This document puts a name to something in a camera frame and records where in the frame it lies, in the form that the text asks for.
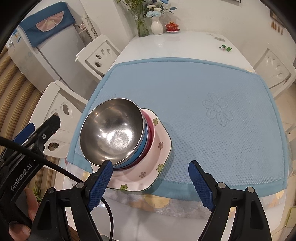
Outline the left hand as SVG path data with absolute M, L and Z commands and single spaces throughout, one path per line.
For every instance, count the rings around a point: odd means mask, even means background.
M 37 210 L 39 208 L 39 203 L 32 189 L 25 188 L 24 193 L 26 196 L 26 204 L 23 203 L 21 206 L 23 207 L 22 214 L 24 214 L 25 217 L 28 217 L 31 221 L 34 221 Z M 10 225 L 9 233 L 13 240 L 24 241 L 28 240 L 31 234 L 31 229 L 29 228 L 29 226 L 24 225 L 23 222 L 14 223 Z

